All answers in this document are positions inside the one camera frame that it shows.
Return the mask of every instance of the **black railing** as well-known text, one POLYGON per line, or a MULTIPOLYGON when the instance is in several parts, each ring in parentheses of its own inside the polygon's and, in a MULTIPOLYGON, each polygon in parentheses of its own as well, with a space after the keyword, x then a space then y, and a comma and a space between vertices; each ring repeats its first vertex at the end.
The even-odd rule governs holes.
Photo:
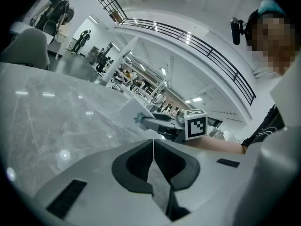
POLYGON ((187 31, 167 24, 162 24, 150 20, 128 18, 116 0, 98 1, 101 3, 103 8, 107 10, 110 17, 115 21, 116 24, 135 26, 163 33, 174 39, 177 39, 178 41, 186 43, 204 56, 208 57, 219 68, 221 68, 226 73, 226 75, 228 75, 232 79, 239 90, 243 93, 249 105, 252 105, 254 99, 256 98, 256 95, 251 86, 245 80, 243 75, 237 70, 237 68, 224 55, 222 55, 211 45, 207 44, 205 41, 199 39, 198 37, 190 34, 187 31))
POLYGON ((97 0, 109 13, 110 17, 116 24, 120 24, 127 20, 125 12, 116 0, 97 0))
POLYGON ((208 57, 220 69, 222 69, 226 73, 226 75, 228 75, 232 79, 232 81, 237 85, 239 90, 243 93, 249 105, 252 105, 254 99, 256 98, 256 95, 252 90, 251 86, 243 77, 243 75, 224 55, 222 55, 211 45, 207 44, 205 41, 199 39, 198 37, 190 34, 187 31, 178 29, 167 24, 158 23, 157 21, 128 18, 124 22, 122 22, 121 25, 129 25, 153 30, 155 32, 165 34, 178 41, 186 43, 188 46, 194 48, 204 56, 208 57))

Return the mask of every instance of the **white cube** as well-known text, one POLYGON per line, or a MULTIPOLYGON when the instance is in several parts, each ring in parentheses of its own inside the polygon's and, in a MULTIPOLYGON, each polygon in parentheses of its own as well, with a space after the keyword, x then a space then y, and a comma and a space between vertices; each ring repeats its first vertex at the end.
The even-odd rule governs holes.
POLYGON ((184 114, 186 140, 207 134, 207 113, 203 109, 186 110, 184 114))

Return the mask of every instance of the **black rubber pad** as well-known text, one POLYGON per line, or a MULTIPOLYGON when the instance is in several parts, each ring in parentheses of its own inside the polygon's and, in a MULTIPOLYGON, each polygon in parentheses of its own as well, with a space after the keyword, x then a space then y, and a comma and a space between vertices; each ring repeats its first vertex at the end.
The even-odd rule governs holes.
POLYGON ((151 163, 152 140, 118 156, 112 164, 112 174, 128 191, 134 193, 153 194, 152 185, 147 183, 151 163))
POLYGON ((240 162, 231 161, 231 160, 227 160, 227 159, 224 159, 224 158, 218 159, 216 162, 218 162, 220 164, 230 166, 230 167, 234 167, 234 168, 237 168, 240 164, 240 162))
POLYGON ((200 173, 196 158, 160 140, 155 140, 154 154, 158 167, 175 192, 189 188, 200 173))
POLYGON ((58 197, 47 207, 47 211, 63 219, 76 199, 86 186, 86 182, 73 180, 59 195, 58 197))

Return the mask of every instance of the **marble table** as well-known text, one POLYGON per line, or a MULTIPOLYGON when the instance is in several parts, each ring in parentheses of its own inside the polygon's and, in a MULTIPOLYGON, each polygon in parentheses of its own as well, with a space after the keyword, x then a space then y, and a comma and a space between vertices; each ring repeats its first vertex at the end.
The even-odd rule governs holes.
POLYGON ((29 196, 81 158, 144 139, 129 128, 118 91, 67 75, 0 63, 0 155, 9 178, 29 196))

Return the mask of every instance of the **black headset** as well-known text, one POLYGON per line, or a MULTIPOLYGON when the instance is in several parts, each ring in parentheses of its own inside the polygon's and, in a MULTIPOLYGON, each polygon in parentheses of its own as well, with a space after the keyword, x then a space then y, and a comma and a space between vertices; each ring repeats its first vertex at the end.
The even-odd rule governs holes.
POLYGON ((248 18, 248 22, 245 23, 243 20, 238 20, 233 17, 231 19, 231 30, 232 30, 232 39, 235 45, 240 44, 240 35, 245 35, 246 41, 249 44, 252 40, 252 25, 257 21, 258 10, 254 11, 248 18))

